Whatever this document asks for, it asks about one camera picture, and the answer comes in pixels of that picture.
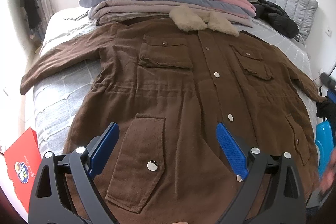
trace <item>black puffer jacket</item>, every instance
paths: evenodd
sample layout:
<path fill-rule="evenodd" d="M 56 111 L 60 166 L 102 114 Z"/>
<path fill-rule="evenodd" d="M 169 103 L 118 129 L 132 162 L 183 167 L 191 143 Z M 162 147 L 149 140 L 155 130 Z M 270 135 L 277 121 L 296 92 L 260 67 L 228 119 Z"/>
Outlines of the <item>black puffer jacket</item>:
<path fill-rule="evenodd" d="M 254 18 L 265 20 L 275 30 L 288 38 L 293 38 L 298 34 L 299 27 L 280 6 L 266 0 L 258 0 L 252 2 L 252 4 L 256 8 Z"/>

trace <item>wall outlet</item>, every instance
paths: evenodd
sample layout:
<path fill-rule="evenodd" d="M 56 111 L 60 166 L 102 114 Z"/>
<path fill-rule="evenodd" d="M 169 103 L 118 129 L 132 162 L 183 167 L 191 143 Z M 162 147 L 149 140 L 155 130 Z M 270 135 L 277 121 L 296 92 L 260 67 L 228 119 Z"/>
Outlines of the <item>wall outlet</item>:
<path fill-rule="evenodd" d="M 327 33 L 327 35 L 328 35 L 329 37 L 331 37 L 332 31 L 331 31 L 331 29 L 330 29 L 329 26 L 327 26 L 327 29 L 325 30 L 325 32 Z"/>

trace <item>coat pocket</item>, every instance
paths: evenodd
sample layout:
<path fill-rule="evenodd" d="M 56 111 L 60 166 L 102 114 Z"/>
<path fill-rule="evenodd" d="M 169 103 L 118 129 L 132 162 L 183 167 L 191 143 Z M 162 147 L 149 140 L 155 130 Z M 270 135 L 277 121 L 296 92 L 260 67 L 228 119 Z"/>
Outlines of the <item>coat pocket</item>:
<path fill-rule="evenodd" d="M 184 38 L 157 38 L 146 35 L 141 45 L 138 64 L 148 68 L 193 67 Z"/>
<path fill-rule="evenodd" d="M 117 159 L 106 199 L 140 213 L 165 169 L 164 118 L 137 114 Z"/>
<path fill-rule="evenodd" d="M 305 132 L 303 131 L 302 127 L 297 122 L 295 122 L 291 114 L 288 114 L 286 119 L 294 133 L 295 150 L 300 155 L 303 166 L 305 166 L 310 158 L 308 141 L 306 139 Z"/>
<path fill-rule="evenodd" d="M 273 75 L 267 65 L 263 62 L 263 56 L 260 52 L 246 48 L 244 49 L 234 44 L 230 44 L 230 47 L 236 54 L 245 74 L 253 75 L 262 80 L 273 79 Z"/>

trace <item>red gift bag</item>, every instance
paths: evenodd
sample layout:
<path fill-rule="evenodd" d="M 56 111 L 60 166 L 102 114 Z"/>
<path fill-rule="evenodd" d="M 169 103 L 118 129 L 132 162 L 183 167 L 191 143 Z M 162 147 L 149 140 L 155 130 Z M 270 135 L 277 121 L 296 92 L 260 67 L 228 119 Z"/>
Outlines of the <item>red gift bag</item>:
<path fill-rule="evenodd" d="M 5 152 L 9 178 L 17 198 L 28 213 L 29 199 L 41 163 L 36 132 L 28 128 Z"/>

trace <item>bed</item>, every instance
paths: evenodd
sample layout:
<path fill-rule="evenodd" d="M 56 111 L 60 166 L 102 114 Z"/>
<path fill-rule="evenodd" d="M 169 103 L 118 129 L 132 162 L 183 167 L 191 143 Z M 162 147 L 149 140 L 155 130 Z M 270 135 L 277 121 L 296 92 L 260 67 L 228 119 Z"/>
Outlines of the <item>bed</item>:
<path fill-rule="evenodd" d="M 245 30 L 269 44 L 280 48 L 286 56 L 306 75 L 312 78 L 310 62 L 305 51 L 308 37 L 317 8 L 315 0 L 270 0 L 285 9 L 299 26 L 299 36 L 288 39 L 270 25 L 252 19 L 253 28 L 235 24 L 239 31 Z M 88 18 L 88 9 L 83 7 L 59 11 L 50 20 L 40 54 L 45 54 L 56 45 L 72 38 L 89 33 L 97 26 Z M 85 60 L 48 77 L 34 86 L 35 129 L 41 155 L 53 151 L 62 154 L 69 127 L 95 77 L 100 73 L 100 61 Z M 317 125 L 316 103 L 312 102 L 299 89 L 314 134 Z"/>

